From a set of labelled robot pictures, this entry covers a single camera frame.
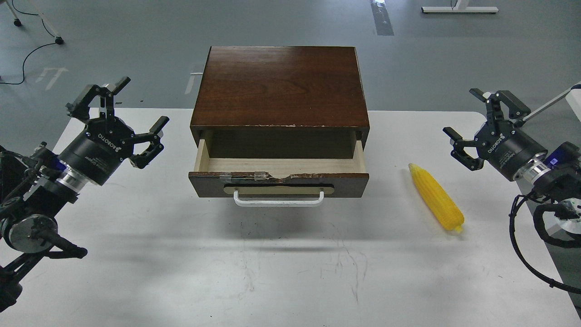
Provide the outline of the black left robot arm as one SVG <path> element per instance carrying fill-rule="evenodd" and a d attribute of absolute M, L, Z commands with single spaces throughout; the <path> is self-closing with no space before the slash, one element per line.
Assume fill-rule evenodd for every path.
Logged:
<path fill-rule="evenodd" d="M 114 96 L 130 82 L 122 77 L 113 87 L 89 84 L 67 114 L 84 129 L 60 154 L 41 142 L 30 156 L 4 150 L 2 157 L 21 160 L 21 182 L 1 203 L 1 238 L 20 256 L 1 268 L 1 310 L 14 306 L 21 295 L 20 281 L 43 258 L 83 258 L 87 249 L 58 234 L 56 215 L 75 203 L 88 184 L 102 185 L 125 159 L 139 169 L 147 166 L 164 146 L 161 116 L 146 133 L 135 133 L 114 113 Z"/>

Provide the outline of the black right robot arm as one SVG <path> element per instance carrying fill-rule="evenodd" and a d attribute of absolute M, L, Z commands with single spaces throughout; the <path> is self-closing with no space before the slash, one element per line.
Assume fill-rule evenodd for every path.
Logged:
<path fill-rule="evenodd" d="M 564 142 L 552 153 L 523 132 L 532 117 L 531 109 L 508 90 L 471 95 L 486 106 L 486 122 L 473 139 L 463 139 L 451 127 L 443 128 L 453 147 L 451 155 L 469 170 L 490 163 L 506 180 L 525 180 L 532 186 L 528 194 L 514 198 L 509 214 L 510 240 L 523 265 L 550 287 L 580 293 L 580 289 L 555 281 L 534 269 L 523 256 L 515 236 L 515 218 L 526 201 L 537 203 L 533 225 L 541 240 L 561 248 L 579 248 L 580 232 L 580 149 Z"/>

